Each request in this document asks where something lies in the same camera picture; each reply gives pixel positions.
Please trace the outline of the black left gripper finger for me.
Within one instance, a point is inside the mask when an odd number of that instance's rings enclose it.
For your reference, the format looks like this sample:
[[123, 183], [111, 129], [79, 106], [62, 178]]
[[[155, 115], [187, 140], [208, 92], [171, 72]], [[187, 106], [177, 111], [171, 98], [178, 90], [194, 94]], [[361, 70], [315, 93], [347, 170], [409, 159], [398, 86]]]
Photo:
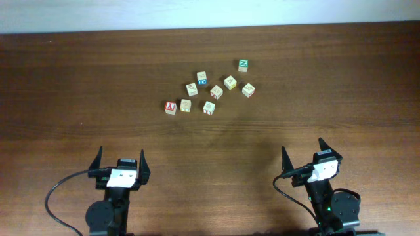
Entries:
[[140, 152], [140, 165], [139, 165], [139, 177], [141, 184], [147, 184], [148, 180], [150, 178], [150, 168], [148, 166], [148, 163], [146, 161], [144, 150], [142, 149]]
[[98, 153], [96, 154], [96, 157], [93, 159], [92, 163], [89, 166], [89, 170], [96, 170], [100, 168], [100, 163], [102, 159], [102, 150], [103, 150], [103, 146], [100, 146]]

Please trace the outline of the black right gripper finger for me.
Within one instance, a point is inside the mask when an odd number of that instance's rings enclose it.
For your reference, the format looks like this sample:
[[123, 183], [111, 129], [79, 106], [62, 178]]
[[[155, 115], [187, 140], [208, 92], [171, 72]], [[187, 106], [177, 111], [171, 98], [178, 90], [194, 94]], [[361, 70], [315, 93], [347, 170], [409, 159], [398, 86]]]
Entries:
[[289, 158], [289, 155], [285, 149], [284, 146], [282, 146], [282, 174], [287, 174], [289, 172], [292, 172], [294, 170], [293, 164], [291, 163], [291, 159]]
[[332, 161], [333, 159], [342, 161], [342, 155], [335, 151], [329, 144], [327, 144], [323, 138], [319, 137], [318, 143], [320, 146], [320, 151], [318, 152], [319, 161]]

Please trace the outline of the red bottom wooden block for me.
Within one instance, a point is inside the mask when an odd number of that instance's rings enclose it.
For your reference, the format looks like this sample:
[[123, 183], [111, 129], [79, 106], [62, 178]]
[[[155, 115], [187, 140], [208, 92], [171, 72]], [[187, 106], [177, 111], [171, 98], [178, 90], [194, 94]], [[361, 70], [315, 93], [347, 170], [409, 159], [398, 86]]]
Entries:
[[215, 111], [215, 104], [212, 102], [206, 101], [203, 106], [203, 112], [208, 115], [212, 115], [214, 114], [214, 111]]

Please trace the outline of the yellow sided wooden block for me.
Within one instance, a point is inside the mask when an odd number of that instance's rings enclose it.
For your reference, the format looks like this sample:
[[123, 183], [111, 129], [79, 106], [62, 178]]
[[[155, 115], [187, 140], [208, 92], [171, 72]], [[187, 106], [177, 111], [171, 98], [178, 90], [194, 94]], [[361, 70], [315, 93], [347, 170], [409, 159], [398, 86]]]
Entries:
[[224, 85], [228, 90], [232, 90], [237, 85], [237, 81], [231, 75], [229, 75], [224, 80]]

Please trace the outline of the red X wooden block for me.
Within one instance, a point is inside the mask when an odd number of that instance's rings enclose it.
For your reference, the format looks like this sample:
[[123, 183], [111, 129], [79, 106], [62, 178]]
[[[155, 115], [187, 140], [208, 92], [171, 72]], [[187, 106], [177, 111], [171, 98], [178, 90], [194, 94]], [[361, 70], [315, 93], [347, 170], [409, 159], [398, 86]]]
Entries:
[[218, 100], [223, 95], [223, 90], [218, 85], [215, 85], [210, 90], [210, 94], [214, 99]]

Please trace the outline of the green Z wooden block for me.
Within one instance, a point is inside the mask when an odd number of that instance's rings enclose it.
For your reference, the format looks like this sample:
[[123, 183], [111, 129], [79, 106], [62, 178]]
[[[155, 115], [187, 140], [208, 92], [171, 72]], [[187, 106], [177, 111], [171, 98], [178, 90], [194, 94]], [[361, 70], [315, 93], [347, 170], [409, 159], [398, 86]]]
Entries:
[[238, 71], [239, 72], [247, 72], [249, 67], [249, 61], [240, 59], [238, 62]]

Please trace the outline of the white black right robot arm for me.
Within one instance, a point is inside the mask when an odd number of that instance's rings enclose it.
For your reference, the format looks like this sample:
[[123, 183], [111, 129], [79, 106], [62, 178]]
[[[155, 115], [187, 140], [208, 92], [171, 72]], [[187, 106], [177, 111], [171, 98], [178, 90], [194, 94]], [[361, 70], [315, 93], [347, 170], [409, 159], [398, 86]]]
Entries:
[[361, 197], [349, 189], [333, 189], [330, 180], [339, 173], [342, 155], [330, 147], [322, 138], [318, 139], [320, 151], [313, 154], [312, 162], [294, 168], [291, 159], [282, 147], [282, 172], [273, 179], [291, 178], [293, 187], [304, 186], [312, 209], [290, 197], [276, 185], [274, 189], [284, 197], [307, 210], [317, 223], [311, 235], [356, 235], [360, 225], [358, 214]]

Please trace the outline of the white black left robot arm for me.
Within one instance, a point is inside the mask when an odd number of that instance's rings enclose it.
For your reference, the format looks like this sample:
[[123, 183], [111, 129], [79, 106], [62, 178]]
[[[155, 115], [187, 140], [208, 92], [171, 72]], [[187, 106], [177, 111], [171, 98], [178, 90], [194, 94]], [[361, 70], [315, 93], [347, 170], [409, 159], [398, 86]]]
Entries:
[[117, 160], [114, 167], [100, 168], [102, 149], [89, 166], [88, 177], [95, 179], [95, 189], [104, 191], [104, 198], [94, 202], [86, 211], [85, 221], [90, 235], [129, 235], [127, 222], [130, 193], [148, 183], [151, 171], [144, 152], [140, 159]]

